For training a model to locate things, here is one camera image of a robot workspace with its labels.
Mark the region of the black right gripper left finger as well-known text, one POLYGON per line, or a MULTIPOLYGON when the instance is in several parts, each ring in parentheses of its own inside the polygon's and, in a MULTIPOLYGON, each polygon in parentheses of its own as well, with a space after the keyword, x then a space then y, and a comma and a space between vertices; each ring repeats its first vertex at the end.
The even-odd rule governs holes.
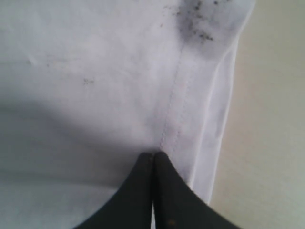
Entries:
POLYGON ((130 174, 97 212, 77 229, 149 229, 152 222, 153 154, 141 153, 130 174))

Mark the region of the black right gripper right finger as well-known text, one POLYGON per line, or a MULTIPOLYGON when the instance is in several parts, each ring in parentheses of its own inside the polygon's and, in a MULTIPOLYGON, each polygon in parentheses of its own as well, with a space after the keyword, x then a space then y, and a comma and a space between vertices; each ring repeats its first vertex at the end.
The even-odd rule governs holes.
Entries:
POLYGON ((153 207, 157 229, 238 228, 193 193, 166 153, 155 154, 153 169, 153 207))

